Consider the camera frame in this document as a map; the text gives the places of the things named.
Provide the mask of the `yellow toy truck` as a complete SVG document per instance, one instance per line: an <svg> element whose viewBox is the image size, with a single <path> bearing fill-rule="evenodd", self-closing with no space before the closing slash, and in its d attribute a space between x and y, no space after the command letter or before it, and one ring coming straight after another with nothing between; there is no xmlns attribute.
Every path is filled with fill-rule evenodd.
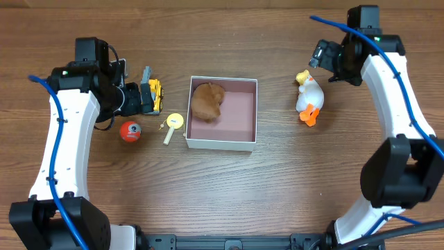
<svg viewBox="0 0 444 250"><path fill-rule="evenodd" d="M162 100L164 98L164 88L161 86L161 82L158 79L151 78L152 70L149 66L146 66L143 75L141 84L149 84L151 88L152 99L154 102L153 112L143 113L145 115L159 115L163 109Z"/></svg>

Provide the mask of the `white duck plush toy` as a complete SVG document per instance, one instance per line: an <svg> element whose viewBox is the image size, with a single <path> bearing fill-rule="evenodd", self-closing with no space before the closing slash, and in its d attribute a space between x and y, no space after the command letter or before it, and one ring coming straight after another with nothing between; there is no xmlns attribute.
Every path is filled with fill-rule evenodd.
<svg viewBox="0 0 444 250"><path fill-rule="evenodd" d="M296 81L299 84L296 111L302 122L314 126L324 104L324 92L308 70L298 73Z"/></svg>

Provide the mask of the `brown plush toy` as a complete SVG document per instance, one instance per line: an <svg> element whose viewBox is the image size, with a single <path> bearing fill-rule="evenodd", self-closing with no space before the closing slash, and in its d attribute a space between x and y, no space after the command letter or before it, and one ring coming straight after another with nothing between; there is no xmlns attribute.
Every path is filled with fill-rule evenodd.
<svg viewBox="0 0 444 250"><path fill-rule="evenodd" d="M220 105L225 98L225 90L217 84L199 85L191 98L192 115L204 122L211 123L221 115Z"/></svg>

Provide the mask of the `white cardboard box pink inside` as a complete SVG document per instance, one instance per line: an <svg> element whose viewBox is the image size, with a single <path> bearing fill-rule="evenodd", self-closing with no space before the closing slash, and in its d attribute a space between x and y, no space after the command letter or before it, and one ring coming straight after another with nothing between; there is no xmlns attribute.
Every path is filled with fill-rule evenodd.
<svg viewBox="0 0 444 250"><path fill-rule="evenodd" d="M192 115L191 98L203 83L220 85L225 98L221 115L211 123ZM187 146L192 149L252 151L257 141L258 81L253 78L192 76L186 125Z"/></svg>

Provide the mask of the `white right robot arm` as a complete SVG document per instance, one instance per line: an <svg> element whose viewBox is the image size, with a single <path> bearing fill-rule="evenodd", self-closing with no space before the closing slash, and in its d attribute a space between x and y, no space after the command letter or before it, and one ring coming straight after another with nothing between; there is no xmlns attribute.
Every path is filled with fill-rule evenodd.
<svg viewBox="0 0 444 250"><path fill-rule="evenodd" d="M383 249L388 239L441 229L442 220L408 219L405 227L383 230L388 220L432 198L443 176L443 140L420 110L400 36L382 32L378 6L349 9L338 28L343 41L320 40L309 65L331 72L334 82L367 85L383 141L361 170L360 198L330 223L319 248Z"/></svg>

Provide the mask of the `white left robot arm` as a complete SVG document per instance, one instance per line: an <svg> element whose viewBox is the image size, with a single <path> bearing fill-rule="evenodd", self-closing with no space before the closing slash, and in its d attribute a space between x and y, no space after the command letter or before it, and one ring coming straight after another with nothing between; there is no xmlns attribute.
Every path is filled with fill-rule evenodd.
<svg viewBox="0 0 444 250"><path fill-rule="evenodd" d="M87 191L92 133L118 116L158 115L164 90L144 70L126 82L126 61L97 37L75 42L75 58L47 78L32 76L50 95L51 118L39 174L28 199L10 207L9 221L27 249L147 249L140 227L112 225Z"/></svg>

